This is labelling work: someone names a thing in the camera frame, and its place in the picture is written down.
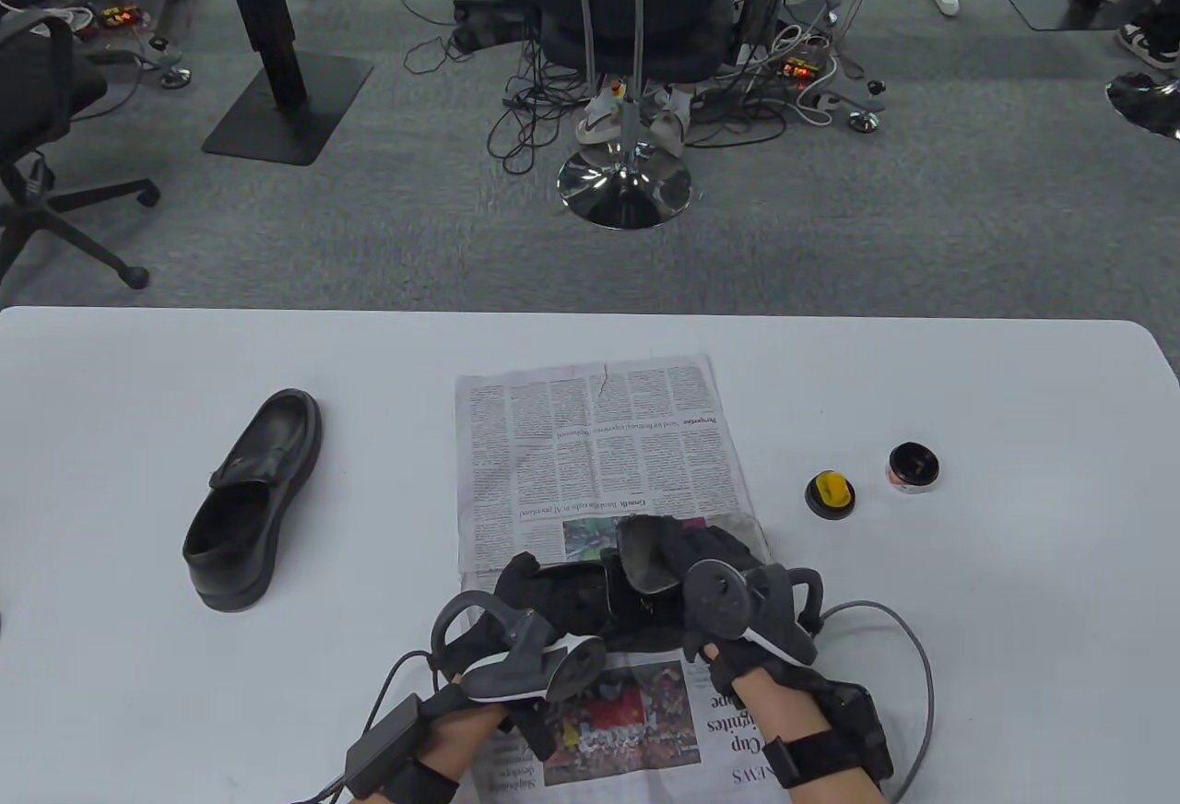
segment white sneaker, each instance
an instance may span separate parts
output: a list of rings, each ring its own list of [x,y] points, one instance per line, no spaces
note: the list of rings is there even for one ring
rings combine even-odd
[[[1180,45],[1175,51],[1165,51],[1159,48],[1156,45],[1152,44],[1150,39],[1147,38],[1147,33],[1138,24],[1125,24],[1119,27],[1119,31],[1114,35],[1115,41],[1122,45],[1130,53],[1135,54],[1140,61],[1146,63],[1149,66],[1154,66],[1155,70],[1163,70],[1165,72],[1171,72],[1175,70],[1176,63],[1180,63]]]
[[[586,104],[585,117],[578,120],[575,133],[578,143],[585,146],[620,138],[623,133],[623,119],[618,115],[618,99],[611,89],[604,89]]]
[[[651,122],[651,139],[662,150],[681,158],[684,153],[684,135],[688,133],[688,118],[683,120],[670,109],[662,110]]]

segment chrome chair base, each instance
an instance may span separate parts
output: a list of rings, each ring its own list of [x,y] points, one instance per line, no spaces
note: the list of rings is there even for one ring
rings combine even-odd
[[[570,156],[557,172],[565,207],[608,229],[648,229],[682,214],[693,194],[688,168],[649,143],[636,143],[635,150],[631,166],[618,143]]]

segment forearm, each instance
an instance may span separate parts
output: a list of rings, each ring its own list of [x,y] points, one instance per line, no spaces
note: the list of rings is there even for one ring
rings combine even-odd
[[[430,740],[419,750],[418,761],[458,783],[505,714],[503,706],[481,706],[440,718],[431,727]],[[386,799],[374,795],[358,804],[386,804]]]
[[[811,694],[780,687],[756,668],[734,681],[734,693],[746,704],[762,737],[791,743],[831,730]],[[792,804],[884,804],[885,798],[860,767],[795,786]]]

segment gray cable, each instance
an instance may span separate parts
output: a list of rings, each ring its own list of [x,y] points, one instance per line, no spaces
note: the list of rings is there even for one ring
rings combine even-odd
[[[299,804],[322,804],[323,799],[327,798],[329,795],[340,795],[343,787],[345,787],[345,774],[341,773],[339,777],[336,777],[326,786],[323,786],[323,789],[320,790],[320,793],[316,795],[314,798],[308,798],[307,800],[300,800]]]
[[[891,804],[898,804],[905,797],[905,793],[910,791],[914,777],[918,776],[918,769],[922,767],[922,763],[926,759],[926,752],[930,750],[930,738],[935,733],[935,671],[930,667],[930,656],[926,655],[926,648],[922,646],[922,641],[918,640],[913,629],[910,628],[910,623],[903,620],[902,615],[892,607],[886,607],[879,601],[845,601],[843,604],[838,604],[820,614],[820,622],[826,622],[831,615],[847,610],[850,607],[872,607],[892,616],[897,625],[902,627],[902,630],[913,641],[913,646],[918,649],[918,656],[922,658],[922,669],[926,673],[926,730],[922,734],[922,745],[918,746],[918,753],[913,757],[910,772],[905,774],[902,786],[898,786],[897,793],[891,802]]]

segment black loafer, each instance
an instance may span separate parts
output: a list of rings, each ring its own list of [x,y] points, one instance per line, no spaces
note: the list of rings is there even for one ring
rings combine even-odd
[[[322,442],[320,405],[286,388],[267,399],[212,473],[183,550],[209,607],[242,610],[266,593],[283,514],[315,469]]]

